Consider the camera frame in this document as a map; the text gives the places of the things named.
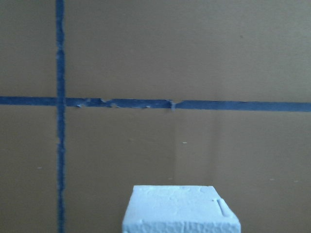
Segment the light blue block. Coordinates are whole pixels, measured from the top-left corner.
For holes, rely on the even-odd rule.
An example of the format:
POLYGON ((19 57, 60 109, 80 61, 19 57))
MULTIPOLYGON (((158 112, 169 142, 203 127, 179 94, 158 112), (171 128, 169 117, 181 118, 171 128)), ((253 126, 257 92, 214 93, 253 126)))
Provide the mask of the light blue block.
POLYGON ((124 233, 239 233, 241 224, 213 186, 135 185, 124 233))

